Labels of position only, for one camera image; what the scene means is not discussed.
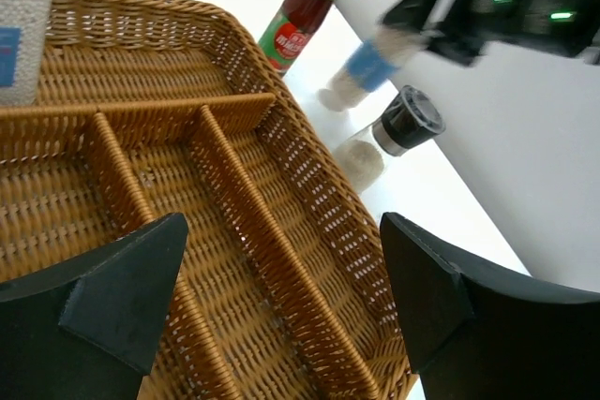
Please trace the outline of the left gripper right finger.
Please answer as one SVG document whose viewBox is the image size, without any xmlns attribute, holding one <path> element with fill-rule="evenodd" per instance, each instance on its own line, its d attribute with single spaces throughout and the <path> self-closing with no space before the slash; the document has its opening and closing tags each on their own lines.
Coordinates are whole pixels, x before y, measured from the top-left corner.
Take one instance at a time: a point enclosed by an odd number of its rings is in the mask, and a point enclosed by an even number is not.
<svg viewBox="0 0 600 400">
<path fill-rule="evenodd" d="M 595 399 L 599 296 L 502 267 L 397 213 L 382 250 L 428 399 Z"/>
</svg>

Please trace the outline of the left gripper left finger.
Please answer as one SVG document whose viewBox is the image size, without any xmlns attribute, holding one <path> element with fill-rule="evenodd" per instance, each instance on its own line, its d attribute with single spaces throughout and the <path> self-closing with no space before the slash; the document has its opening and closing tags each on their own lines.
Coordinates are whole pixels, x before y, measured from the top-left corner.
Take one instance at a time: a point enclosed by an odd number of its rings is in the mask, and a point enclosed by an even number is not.
<svg viewBox="0 0 600 400">
<path fill-rule="evenodd" d="M 134 399 L 151 373 L 188 237 L 168 214 L 1 285 L 4 399 Z"/>
</svg>

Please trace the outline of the silver-lid salt shaker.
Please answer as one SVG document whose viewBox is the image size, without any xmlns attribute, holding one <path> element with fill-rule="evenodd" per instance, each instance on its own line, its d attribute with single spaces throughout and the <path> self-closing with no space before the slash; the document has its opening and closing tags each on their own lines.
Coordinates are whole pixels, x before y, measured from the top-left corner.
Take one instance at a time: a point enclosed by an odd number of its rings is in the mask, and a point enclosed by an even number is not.
<svg viewBox="0 0 600 400">
<path fill-rule="evenodd" d="M 1 105 L 34 102 L 52 0 L 1 0 Z"/>
<path fill-rule="evenodd" d="M 419 33 L 380 25 L 319 92 L 320 102 L 336 112 L 357 107 L 426 45 Z"/>
</svg>

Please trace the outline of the red sauce bottle yellow cap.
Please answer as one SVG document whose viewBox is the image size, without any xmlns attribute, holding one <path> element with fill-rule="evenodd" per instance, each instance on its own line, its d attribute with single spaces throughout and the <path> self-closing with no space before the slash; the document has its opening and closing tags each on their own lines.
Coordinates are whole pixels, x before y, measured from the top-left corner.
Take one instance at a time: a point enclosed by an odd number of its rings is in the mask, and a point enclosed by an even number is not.
<svg viewBox="0 0 600 400">
<path fill-rule="evenodd" d="M 335 0 L 284 0 L 258 41 L 267 60 L 285 75 L 323 24 Z"/>
</svg>

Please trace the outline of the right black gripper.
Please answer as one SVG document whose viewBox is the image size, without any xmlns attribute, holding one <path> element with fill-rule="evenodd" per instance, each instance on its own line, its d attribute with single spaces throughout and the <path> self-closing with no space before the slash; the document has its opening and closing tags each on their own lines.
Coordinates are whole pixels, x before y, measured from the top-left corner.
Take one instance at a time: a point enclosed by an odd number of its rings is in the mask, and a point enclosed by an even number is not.
<svg viewBox="0 0 600 400">
<path fill-rule="evenodd" d="M 599 63 L 599 0 L 400 0 L 380 23 L 464 67 L 492 41 Z"/>
</svg>

